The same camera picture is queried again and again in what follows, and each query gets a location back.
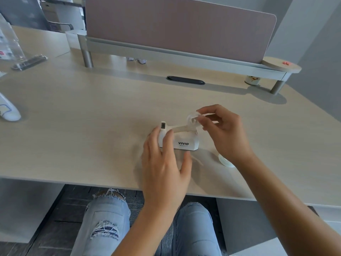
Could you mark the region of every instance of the gray chair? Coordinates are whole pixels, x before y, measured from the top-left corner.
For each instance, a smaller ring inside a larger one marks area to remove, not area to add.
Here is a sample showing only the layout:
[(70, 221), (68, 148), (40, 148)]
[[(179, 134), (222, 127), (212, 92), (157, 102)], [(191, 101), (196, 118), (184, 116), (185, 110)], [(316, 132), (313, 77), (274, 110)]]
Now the gray chair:
[(48, 21), (38, 0), (0, 0), (0, 13), (11, 25), (27, 28), (59, 31), (56, 25), (72, 24)]

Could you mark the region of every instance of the black cable slot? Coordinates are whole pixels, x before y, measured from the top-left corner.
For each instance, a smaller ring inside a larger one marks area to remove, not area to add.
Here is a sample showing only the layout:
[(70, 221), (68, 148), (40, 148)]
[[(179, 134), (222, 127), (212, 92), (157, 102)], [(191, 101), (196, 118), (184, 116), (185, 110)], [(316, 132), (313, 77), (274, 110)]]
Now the black cable slot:
[(198, 85), (204, 85), (205, 82), (197, 79), (191, 79), (191, 78), (184, 78), (184, 77), (177, 77), (177, 76), (167, 76), (167, 80), (170, 81), (180, 81), (180, 82), (186, 82), (188, 84), (198, 84)]

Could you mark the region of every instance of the clear plastic bottle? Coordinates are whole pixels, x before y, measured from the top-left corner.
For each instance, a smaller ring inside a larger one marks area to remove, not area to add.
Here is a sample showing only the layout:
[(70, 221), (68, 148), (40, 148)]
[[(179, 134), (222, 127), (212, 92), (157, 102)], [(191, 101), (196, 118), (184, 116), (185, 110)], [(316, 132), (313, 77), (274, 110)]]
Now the clear plastic bottle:
[(0, 59), (19, 63), (26, 59), (12, 26), (0, 13)]

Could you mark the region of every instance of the chair armrest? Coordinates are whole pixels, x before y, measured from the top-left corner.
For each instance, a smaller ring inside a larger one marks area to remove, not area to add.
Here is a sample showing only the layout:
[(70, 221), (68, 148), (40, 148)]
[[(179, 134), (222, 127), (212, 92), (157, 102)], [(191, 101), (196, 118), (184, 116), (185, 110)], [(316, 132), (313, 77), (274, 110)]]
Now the chair armrest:
[(48, 21), (50, 24), (58, 24), (58, 25), (67, 25), (70, 27), (70, 30), (73, 30), (73, 25), (70, 23), (61, 23), (61, 22), (54, 22), (54, 21)]

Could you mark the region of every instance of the person's left hand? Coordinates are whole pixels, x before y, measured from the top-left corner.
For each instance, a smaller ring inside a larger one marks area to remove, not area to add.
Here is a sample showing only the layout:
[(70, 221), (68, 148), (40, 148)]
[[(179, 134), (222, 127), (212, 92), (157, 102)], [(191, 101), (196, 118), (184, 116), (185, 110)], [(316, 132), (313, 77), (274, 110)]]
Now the person's left hand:
[(163, 150), (158, 144), (160, 127), (148, 135), (142, 154), (142, 191), (144, 207), (174, 217), (183, 201), (191, 179), (192, 158), (189, 151), (183, 157), (181, 170), (176, 165), (173, 148), (173, 130), (163, 139)]

